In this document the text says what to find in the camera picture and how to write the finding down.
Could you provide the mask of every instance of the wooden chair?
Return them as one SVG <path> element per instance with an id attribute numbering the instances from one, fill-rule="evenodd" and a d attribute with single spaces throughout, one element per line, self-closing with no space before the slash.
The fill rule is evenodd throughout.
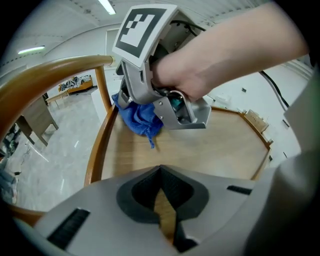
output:
<path id="1" fill-rule="evenodd" d="M 225 165 L 225 169 L 232 166 L 234 169 L 239 169 L 242 165 L 241 170 L 246 170 L 251 164 L 250 171 L 245 172 L 245 175 L 242 171 L 231 175 L 253 180 L 259 176 L 268 161 L 270 144 L 243 113 L 229 109 L 212 107 L 212 118 L 208 128 L 204 130 L 178 132 L 164 129 L 155 138 L 156 149 L 151 151 L 148 140 L 132 133 L 118 115 L 118 108 L 111 105 L 103 65 L 111 65 L 112 62 L 111 56 L 100 55 L 65 58 L 43 63 L 19 74 L 0 88 L 0 137 L 4 137 L 6 131 L 29 104 L 54 85 L 75 74 L 95 69 L 107 115 L 91 150 L 84 186 L 102 178 L 125 174 L 144 165 L 154 166 L 161 161 L 165 164 L 176 164 L 178 161 L 184 167 L 190 167 L 197 161 L 201 165 L 199 166 L 201 171 L 206 168 L 217 169 L 217 166 L 210 166 L 207 161 L 211 161 L 210 164 Z M 12 104 L 12 99 L 16 99 L 15 104 Z M 241 130 L 234 128 L 237 123 L 243 123 Z M 228 134 L 225 132 L 227 127 L 230 127 Z M 259 147 L 260 154 L 257 154 L 252 141 Z M 205 156 L 200 154 L 203 148 L 206 150 Z M 236 160 L 232 158 L 235 153 L 237 153 Z M 11 206 L 10 209 L 14 216 L 30 225 L 34 225 L 44 214 L 15 206 Z M 160 215 L 161 229 L 170 240 L 175 227 L 175 212 L 161 191 L 154 210 Z"/>

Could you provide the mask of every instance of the curved wooden railing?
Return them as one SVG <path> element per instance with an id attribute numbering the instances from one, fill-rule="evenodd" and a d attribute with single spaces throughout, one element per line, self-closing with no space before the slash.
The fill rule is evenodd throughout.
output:
<path id="1" fill-rule="evenodd" d="M 32 102 L 58 83 L 87 70 L 95 69 L 103 104 L 107 112 L 112 113 L 112 111 L 108 111 L 112 106 L 104 72 L 104 65 L 110 66 L 112 63 L 113 58 L 111 56 L 79 56 L 49 61 L 21 72 L 0 87 L 1 140 L 3 140 L 7 131 L 18 119 L 23 110 Z M 92 150 L 92 152 L 98 154 L 99 149 L 98 147 L 96 151 Z M 41 211 L 27 210 L 13 205 L 10 205 L 9 209 L 12 211 L 13 216 L 24 220 L 32 226 L 44 214 L 44 212 Z"/>

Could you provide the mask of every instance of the wooden board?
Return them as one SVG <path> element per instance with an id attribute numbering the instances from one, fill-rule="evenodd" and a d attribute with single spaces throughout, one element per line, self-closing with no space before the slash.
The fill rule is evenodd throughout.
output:
<path id="1" fill-rule="evenodd" d="M 134 134 L 118 115 L 103 164 L 102 179 L 156 165 L 174 165 L 222 177 L 251 179 L 268 150 L 237 114 L 212 111 L 206 129 L 167 130 L 154 138 Z"/>

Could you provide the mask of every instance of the floor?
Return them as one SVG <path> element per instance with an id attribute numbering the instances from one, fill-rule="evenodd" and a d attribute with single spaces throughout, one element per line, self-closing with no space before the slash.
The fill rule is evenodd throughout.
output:
<path id="1" fill-rule="evenodd" d="M 32 145 L 21 134 L 19 145 L 9 158 L 6 171 L 18 175 L 17 202 L 22 208 L 48 211 L 83 188 L 87 163 L 100 121 L 89 90 L 50 104 L 59 126 L 50 125 L 43 134 L 46 147 L 36 136 Z"/>

